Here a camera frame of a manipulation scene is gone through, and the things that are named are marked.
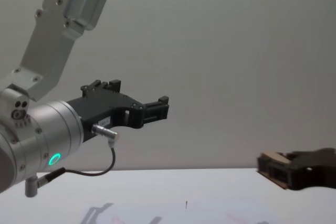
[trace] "cable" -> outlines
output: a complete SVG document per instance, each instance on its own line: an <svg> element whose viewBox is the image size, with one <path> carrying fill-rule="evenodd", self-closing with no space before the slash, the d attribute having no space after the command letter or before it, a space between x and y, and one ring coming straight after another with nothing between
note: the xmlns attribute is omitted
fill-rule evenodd
<svg viewBox="0 0 336 224"><path fill-rule="evenodd" d="M78 175L82 175L82 176L89 176L89 177L96 177L96 176L101 176L101 175L104 175L106 173L108 173L110 170L112 170L112 168L114 167L114 164L116 163L116 153L115 153L115 150L114 148L111 148L111 151L112 151L112 164L109 166L109 168L107 168L106 170L104 170L103 172L100 172L100 173L83 173L83 172L79 172L77 170L68 170L66 169L65 172L66 173L74 173L74 174L78 174Z"/></svg>

